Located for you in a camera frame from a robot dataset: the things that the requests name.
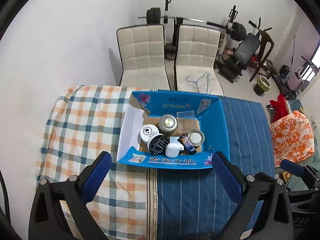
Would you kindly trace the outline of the black patterned round tin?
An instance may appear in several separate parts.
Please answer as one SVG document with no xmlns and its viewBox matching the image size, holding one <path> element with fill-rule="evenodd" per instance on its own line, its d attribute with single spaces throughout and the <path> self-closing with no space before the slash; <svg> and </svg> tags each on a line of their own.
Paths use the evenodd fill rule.
<svg viewBox="0 0 320 240">
<path fill-rule="evenodd" d="M 152 155 L 161 155 L 165 153 L 169 142 L 169 139 L 165 135 L 158 133 L 148 140 L 147 149 Z"/>
</svg>

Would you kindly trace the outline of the brown wooden chair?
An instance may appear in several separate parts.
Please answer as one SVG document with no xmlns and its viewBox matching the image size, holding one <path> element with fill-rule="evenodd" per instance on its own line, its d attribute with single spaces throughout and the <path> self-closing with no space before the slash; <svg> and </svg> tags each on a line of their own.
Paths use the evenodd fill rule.
<svg viewBox="0 0 320 240">
<path fill-rule="evenodd" d="M 248 22 L 253 28 L 257 29 L 258 32 L 255 35 L 257 38 L 261 38 L 260 41 L 260 49 L 259 49 L 259 53 L 256 56 L 256 59 L 258 60 L 257 63 L 257 67 L 255 69 L 254 74 L 251 76 L 250 78 L 250 82 L 255 78 L 255 76 L 259 73 L 259 70 L 264 66 L 265 61 L 267 60 L 267 58 L 269 57 L 269 55 L 271 54 L 273 48 L 274 48 L 274 41 L 272 40 L 272 38 L 270 37 L 270 35 L 267 33 L 269 30 L 272 30 L 272 27 L 266 28 L 264 30 L 262 30 L 260 28 L 261 26 L 261 18 L 259 18 L 259 22 L 258 24 L 255 24 L 254 22 L 252 22 L 251 20 L 249 20 Z M 267 43 L 270 43 L 270 48 L 267 51 L 266 55 L 264 55 Z"/>
</svg>

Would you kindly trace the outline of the white purifying cream jar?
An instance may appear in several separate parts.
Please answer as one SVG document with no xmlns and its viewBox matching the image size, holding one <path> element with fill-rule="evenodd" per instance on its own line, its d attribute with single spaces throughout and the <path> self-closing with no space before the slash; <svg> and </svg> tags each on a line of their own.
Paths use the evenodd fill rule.
<svg viewBox="0 0 320 240">
<path fill-rule="evenodd" d="M 147 124 L 147 125 L 144 125 L 141 128 L 141 130 L 140 130 L 140 138 L 141 138 L 142 142 L 147 144 L 149 139 L 153 135 L 156 135 L 158 133 L 159 133 L 159 129 L 157 128 L 157 126 L 155 126 L 153 124 Z"/>
</svg>

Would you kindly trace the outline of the barbell with black plates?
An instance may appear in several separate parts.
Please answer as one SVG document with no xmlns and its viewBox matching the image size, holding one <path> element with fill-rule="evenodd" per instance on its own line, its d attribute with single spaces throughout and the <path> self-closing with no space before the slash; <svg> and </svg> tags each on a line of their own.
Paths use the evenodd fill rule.
<svg viewBox="0 0 320 240">
<path fill-rule="evenodd" d="M 236 11 L 236 6 L 234 5 L 233 8 L 229 12 L 228 23 L 226 23 L 225 25 L 221 25 L 221 24 L 217 24 L 214 22 L 209 22 L 209 21 L 204 21 L 204 20 L 199 20 L 199 19 L 194 19 L 194 18 L 161 16 L 160 8 L 150 8 L 146 11 L 146 16 L 139 16 L 138 19 L 146 19 L 147 24 L 160 24 L 161 19 L 163 19 L 163 20 L 168 20 L 168 19 L 178 20 L 178 19 L 180 19 L 180 20 L 182 20 L 182 23 L 183 23 L 183 21 L 201 23 L 201 24 L 205 24 L 205 25 L 208 25 L 211 27 L 216 27 L 216 28 L 225 30 L 226 34 L 228 34 L 232 40 L 242 41 L 245 39 L 247 32 L 246 32 L 245 27 L 242 24 L 234 21 L 237 15 L 238 15 L 238 11 Z"/>
</svg>

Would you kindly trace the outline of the black weight bench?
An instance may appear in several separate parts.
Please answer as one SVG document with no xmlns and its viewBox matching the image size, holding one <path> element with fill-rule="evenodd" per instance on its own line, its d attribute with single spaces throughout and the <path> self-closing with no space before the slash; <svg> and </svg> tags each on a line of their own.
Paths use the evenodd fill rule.
<svg viewBox="0 0 320 240">
<path fill-rule="evenodd" d="M 233 51 L 233 54 L 221 54 L 215 60 L 214 66 L 218 69 L 220 75 L 230 83 L 233 83 L 238 75 L 242 76 L 241 71 L 246 69 L 247 64 L 259 46 L 259 38 L 249 33 L 238 48 Z"/>
</svg>

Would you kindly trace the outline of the plaid and blue table cloth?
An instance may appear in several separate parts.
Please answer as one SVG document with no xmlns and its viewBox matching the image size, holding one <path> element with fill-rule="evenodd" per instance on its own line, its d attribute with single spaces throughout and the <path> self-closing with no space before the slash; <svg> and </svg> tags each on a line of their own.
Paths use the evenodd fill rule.
<svg viewBox="0 0 320 240">
<path fill-rule="evenodd" d="M 102 151 L 117 157 L 130 88 L 78 86 L 57 100 L 46 124 L 38 179 L 64 181 Z M 263 106 L 221 98 L 231 162 L 244 174 L 275 175 Z M 219 232 L 236 208 L 212 169 L 161 170 L 113 163 L 88 209 L 102 231 L 119 239 L 175 239 Z"/>
</svg>

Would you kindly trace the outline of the dark printed card box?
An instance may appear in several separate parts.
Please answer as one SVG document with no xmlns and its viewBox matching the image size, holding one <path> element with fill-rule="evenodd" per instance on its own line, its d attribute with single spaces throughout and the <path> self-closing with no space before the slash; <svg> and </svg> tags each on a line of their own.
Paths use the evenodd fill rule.
<svg viewBox="0 0 320 240">
<path fill-rule="evenodd" d="M 184 146 L 184 150 L 188 152 L 188 154 L 193 155 L 197 153 L 195 146 L 188 139 L 187 135 L 183 134 L 178 138 L 178 141 Z"/>
</svg>

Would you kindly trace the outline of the silver metal tin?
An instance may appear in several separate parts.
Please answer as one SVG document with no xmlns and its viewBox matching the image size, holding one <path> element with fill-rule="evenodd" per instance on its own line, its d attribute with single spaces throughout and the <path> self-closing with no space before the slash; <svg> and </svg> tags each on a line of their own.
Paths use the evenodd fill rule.
<svg viewBox="0 0 320 240">
<path fill-rule="evenodd" d="M 163 134 L 170 135 L 177 128 L 177 119 L 171 114 L 162 115 L 158 121 L 159 131 Z"/>
</svg>

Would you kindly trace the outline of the blue cardboard box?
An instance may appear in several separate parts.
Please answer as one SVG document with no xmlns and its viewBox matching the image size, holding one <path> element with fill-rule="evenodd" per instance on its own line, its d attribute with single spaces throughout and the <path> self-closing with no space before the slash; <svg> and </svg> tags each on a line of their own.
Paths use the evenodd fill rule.
<svg viewBox="0 0 320 240">
<path fill-rule="evenodd" d="M 168 90 L 131 93 L 120 130 L 118 163 L 199 170 L 211 167 L 214 152 L 230 158 L 220 96 Z"/>
</svg>

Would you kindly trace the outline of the white earbuds case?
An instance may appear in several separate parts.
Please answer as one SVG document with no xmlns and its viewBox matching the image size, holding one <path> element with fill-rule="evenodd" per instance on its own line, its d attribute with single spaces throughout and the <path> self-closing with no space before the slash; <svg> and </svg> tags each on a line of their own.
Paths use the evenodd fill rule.
<svg viewBox="0 0 320 240">
<path fill-rule="evenodd" d="M 177 143 L 169 143 L 165 149 L 165 155 L 168 158 L 176 158 L 180 153 L 180 145 Z"/>
</svg>

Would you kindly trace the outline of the left white padded chair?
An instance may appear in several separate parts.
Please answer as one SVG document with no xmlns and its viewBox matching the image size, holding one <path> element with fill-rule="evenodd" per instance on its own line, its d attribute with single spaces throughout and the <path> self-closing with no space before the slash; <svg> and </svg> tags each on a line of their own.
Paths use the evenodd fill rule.
<svg viewBox="0 0 320 240">
<path fill-rule="evenodd" d="M 135 25 L 117 30 L 122 87 L 170 90 L 165 68 L 164 26 Z"/>
</svg>

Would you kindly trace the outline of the orange white floral cushion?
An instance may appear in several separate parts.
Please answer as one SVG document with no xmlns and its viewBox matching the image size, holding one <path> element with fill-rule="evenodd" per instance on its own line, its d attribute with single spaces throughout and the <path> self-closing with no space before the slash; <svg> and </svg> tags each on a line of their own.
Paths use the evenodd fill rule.
<svg viewBox="0 0 320 240">
<path fill-rule="evenodd" d="M 315 143 L 310 121 L 299 111 L 270 124 L 274 165 L 280 166 L 282 160 L 301 163 L 315 153 Z"/>
</svg>

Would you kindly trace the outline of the white padded chair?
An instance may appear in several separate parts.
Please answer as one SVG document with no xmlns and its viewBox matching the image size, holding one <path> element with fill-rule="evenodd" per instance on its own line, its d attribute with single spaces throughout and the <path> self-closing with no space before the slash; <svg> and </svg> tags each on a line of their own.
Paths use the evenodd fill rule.
<svg viewBox="0 0 320 240">
<path fill-rule="evenodd" d="M 207 27 L 182 24 L 178 28 L 177 38 L 174 66 L 176 90 L 196 93 L 185 78 L 191 76 L 192 80 L 196 80 L 205 72 L 210 72 L 216 78 L 210 95 L 223 96 L 223 89 L 214 71 L 220 32 Z"/>
<path fill-rule="evenodd" d="M 117 30 L 122 87 L 170 90 L 165 68 L 164 26 L 135 25 Z"/>
</svg>

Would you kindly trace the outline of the right white padded chair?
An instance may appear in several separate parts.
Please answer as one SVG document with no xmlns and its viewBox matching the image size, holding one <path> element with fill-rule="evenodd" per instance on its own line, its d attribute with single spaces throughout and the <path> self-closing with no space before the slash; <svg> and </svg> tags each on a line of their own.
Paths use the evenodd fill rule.
<svg viewBox="0 0 320 240">
<path fill-rule="evenodd" d="M 223 89 L 214 71 L 220 32 L 207 27 L 182 24 L 178 28 L 177 38 L 174 66 L 176 90 L 196 93 L 185 78 L 191 76 L 192 80 L 196 80 L 205 72 L 210 72 L 216 78 L 210 95 L 223 96 Z"/>
</svg>

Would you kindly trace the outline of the green waste bin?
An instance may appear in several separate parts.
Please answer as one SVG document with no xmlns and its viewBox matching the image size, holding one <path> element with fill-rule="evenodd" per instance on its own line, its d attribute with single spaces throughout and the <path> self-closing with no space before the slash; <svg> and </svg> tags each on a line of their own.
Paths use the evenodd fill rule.
<svg viewBox="0 0 320 240">
<path fill-rule="evenodd" d="M 253 90 L 258 96 L 262 96 L 265 92 L 268 92 L 270 88 L 271 84 L 269 80 L 264 76 L 259 76 Z"/>
</svg>

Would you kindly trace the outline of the grey flat box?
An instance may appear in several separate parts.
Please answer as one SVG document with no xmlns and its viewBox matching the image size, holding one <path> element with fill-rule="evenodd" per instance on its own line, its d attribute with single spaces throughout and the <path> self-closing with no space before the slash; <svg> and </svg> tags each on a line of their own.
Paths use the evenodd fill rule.
<svg viewBox="0 0 320 240">
<path fill-rule="evenodd" d="M 179 144 L 179 136 L 170 136 L 169 137 L 169 141 L 170 143 L 175 143 L 175 144 Z"/>
</svg>

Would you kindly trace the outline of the red cloth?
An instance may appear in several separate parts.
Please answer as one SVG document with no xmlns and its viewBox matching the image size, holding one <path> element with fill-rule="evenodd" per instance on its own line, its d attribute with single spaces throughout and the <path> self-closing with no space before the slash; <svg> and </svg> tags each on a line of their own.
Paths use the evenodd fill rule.
<svg viewBox="0 0 320 240">
<path fill-rule="evenodd" d="M 289 111 L 286 106 L 286 99 L 283 94 L 280 93 L 277 100 L 270 100 L 270 105 L 275 111 L 272 122 L 276 122 L 277 120 L 289 115 Z"/>
</svg>

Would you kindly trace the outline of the clear acrylic box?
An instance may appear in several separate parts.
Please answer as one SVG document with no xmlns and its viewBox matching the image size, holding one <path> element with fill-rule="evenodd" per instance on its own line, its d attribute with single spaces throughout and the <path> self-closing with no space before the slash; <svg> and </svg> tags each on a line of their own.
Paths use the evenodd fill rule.
<svg viewBox="0 0 320 240">
<path fill-rule="evenodd" d="M 178 119 L 195 119 L 196 118 L 193 110 L 177 112 L 176 116 Z"/>
</svg>

